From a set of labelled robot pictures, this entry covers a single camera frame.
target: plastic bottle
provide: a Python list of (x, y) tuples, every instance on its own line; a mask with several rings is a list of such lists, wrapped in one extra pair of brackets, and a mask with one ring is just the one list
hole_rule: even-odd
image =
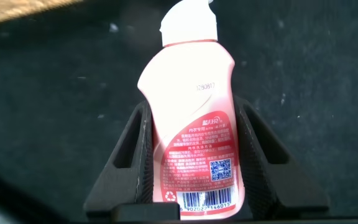
[(161, 50), (137, 84), (153, 115), (154, 202), (180, 204), (182, 220), (226, 218), (244, 203), (234, 61), (216, 41), (208, 0), (183, 0), (161, 23)]

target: barcode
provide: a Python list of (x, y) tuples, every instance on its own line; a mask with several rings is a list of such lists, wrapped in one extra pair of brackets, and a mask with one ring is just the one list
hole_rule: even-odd
[(178, 192), (178, 203), (181, 208), (184, 209), (204, 207), (205, 210), (214, 210), (224, 208), (234, 204), (234, 191), (234, 186), (231, 186), (225, 189), (211, 190), (207, 192)]

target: bottle label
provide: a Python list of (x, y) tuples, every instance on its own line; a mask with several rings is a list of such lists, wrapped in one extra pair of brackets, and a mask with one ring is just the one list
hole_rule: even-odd
[(234, 209), (239, 199), (238, 150), (229, 117), (206, 114), (168, 145), (160, 170), (164, 202), (177, 202), (184, 216)]

